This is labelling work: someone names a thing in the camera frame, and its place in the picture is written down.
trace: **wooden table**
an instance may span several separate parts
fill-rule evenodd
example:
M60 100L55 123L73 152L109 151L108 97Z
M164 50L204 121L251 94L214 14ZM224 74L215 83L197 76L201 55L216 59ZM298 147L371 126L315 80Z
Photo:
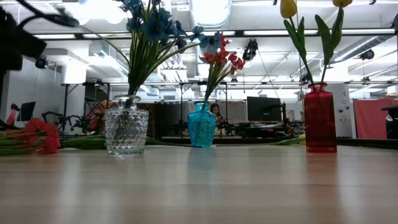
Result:
M0 223L397 223L398 151L147 147L0 157Z

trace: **red curtain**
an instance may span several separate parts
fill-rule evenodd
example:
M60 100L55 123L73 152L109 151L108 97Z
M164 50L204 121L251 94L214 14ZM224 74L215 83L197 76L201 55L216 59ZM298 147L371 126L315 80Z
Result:
M393 99L354 100L356 133L360 139L387 139L386 116L383 106L398 104Z

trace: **vase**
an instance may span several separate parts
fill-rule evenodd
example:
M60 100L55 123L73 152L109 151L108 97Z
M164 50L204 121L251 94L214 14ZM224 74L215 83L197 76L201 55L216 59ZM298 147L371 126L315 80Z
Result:
M106 148L109 154L138 156L144 153L148 111L138 110L138 96L118 95L118 108L105 112Z
M307 152L337 152L333 94L326 83L309 85L304 98L305 142Z
M216 129L216 116L209 111L209 102L195 102L196 110L188 114L188 131L192 146L210 147Z

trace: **woman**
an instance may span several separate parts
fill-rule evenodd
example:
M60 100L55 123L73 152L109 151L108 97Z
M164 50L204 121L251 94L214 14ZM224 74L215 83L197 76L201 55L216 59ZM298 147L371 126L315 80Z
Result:
M210 106L210 111L211 111L213 114L216 115L216 121L217 121L217 124L216 124L216 125L219 126L219 125L223 122L223 120L224 120L223 115L221 115L221 113L220 113L220 107L218 106L217 103L213 103L213 104Z

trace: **wall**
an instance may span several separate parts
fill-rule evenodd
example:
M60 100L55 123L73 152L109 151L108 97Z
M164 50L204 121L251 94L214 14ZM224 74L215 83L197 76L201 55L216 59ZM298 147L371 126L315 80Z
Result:
M64 88L60 86L62 75L54 70L39 70L34 62L24 59L21 71L10 71L3 83L1 119L4 121L11 113L10 106L18 107L28 102L36 102L33 117L41 118L47 111L61 113L63 110ZM16 122L22 127L23 122Z

